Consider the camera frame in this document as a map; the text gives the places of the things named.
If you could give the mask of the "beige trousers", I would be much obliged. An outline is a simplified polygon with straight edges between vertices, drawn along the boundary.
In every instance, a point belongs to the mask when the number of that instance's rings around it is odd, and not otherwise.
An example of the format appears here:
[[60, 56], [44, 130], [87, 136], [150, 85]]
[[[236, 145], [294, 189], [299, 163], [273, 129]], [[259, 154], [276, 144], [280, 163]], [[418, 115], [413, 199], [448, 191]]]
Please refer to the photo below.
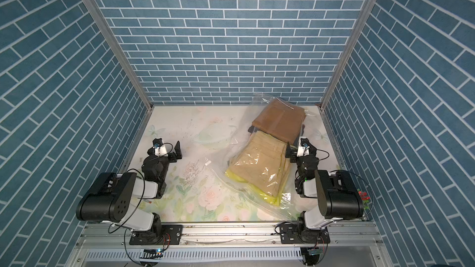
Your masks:
[[252, 134], [247, 145], [229, 161], [226, 171], [231, 171], [262, 190], [272, 180], [289, 171], [285, 158], [287, 144], [258, 131]]

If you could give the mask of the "clear plastic vacuum bag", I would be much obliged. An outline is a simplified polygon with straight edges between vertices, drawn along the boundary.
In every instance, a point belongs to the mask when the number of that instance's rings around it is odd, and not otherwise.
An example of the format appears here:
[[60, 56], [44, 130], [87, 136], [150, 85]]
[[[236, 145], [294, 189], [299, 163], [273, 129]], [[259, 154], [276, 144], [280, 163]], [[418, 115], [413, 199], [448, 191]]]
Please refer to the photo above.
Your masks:
[[216, 127], [216, 131], [228, 129], [223, 144], [219, 144], [213, 153], [204, 156], [204, 172], [214, 179], [203, 180], [202, 189], [196, 191], [195, 205], [185, 203], [188, 213], [196, 221], [272, 221], [294, 220], [301, 212], [317, 206], [317, 200], [304, 199], [296, 193], [294, 173], [296, 165], [289, 164], [288, 180], [285, 184], [280, 206], [272, 206], [261, 199], [250, 199], [247, 194], [236, 190], [225, 176], [229, 161], [247, 145], [256, 129], [251, 122], [276, 97], [256, 93], [242, 109], [239, 121]]

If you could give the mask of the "neon yellow garment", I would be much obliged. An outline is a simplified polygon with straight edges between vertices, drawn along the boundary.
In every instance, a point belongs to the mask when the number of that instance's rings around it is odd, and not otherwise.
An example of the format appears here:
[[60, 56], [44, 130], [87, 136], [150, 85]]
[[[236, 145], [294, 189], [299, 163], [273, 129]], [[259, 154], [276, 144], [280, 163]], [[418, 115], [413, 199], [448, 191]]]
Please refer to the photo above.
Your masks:
[[262, 190], [231, 171], [225, 172], [225, 176], [236, 190], [244, 192], [251, 200], [261, 199], [272, 206], [280, 206], [288, 174], [289, 172], [286, 172], [278, 176], [277, 180], [272, 180], [270, 185], [265, 185], [265, 190]]

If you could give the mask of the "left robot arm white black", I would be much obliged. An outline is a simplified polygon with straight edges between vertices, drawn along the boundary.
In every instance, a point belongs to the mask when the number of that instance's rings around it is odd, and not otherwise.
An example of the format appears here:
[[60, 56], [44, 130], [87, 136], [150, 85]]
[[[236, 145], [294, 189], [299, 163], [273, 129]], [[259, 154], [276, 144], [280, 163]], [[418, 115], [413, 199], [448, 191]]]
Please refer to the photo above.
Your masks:
[[164, 225], [157, 213], [143, 211], [139, 202], [161, 199], [166, 190], [166, 176], [171, 163], [183, 158], [180, 143], [166, 143], [162, 138], [153, 140], [140, 169], [129, 169], [123, 174], [101, 173], [85, 193], [76, 208], [80, 221], [108, 222], [131, 231], [131, 245], [158, 245], [165, 248], [178, 245], [183, 226]]

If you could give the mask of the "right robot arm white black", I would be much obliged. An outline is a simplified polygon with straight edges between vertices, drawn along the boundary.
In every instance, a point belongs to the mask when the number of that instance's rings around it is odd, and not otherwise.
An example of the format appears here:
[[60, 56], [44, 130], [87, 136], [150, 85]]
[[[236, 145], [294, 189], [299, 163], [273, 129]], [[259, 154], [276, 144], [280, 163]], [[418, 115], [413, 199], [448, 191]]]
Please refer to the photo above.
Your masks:
[[296, 193], [304, 199], [317, 200], [317, 206], [303, 211], [297, 222], [279, 226], [283, 244], [327, 245], [327, 226], [364, 215], [364, 205], [350, 173], [319, 169], [318, 151], [307, 138], [302, 138], [297, 148], [287, 145], [285, 157], [297, 165]]

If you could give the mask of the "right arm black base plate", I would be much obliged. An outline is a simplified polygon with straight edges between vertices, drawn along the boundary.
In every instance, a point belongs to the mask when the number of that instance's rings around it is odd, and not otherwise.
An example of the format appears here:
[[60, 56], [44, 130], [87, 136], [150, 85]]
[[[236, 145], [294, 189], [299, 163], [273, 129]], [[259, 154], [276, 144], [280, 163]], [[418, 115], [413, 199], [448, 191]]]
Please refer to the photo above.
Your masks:
[[283, 222], [275, 228], [281, 244], [329, 244], [330, 236], [326, 229], [311, 230], [304, 226]]

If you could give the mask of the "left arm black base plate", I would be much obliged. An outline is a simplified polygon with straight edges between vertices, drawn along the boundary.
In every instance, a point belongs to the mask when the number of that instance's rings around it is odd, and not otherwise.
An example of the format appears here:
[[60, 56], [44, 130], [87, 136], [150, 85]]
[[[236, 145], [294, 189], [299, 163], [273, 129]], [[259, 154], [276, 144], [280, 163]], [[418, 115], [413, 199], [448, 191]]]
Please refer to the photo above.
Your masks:
[[154, 227], [148, 231], [134, 231], [130, 245], [179, 245], [183, 233], [181, 224], [165, 224], [159, 230]]

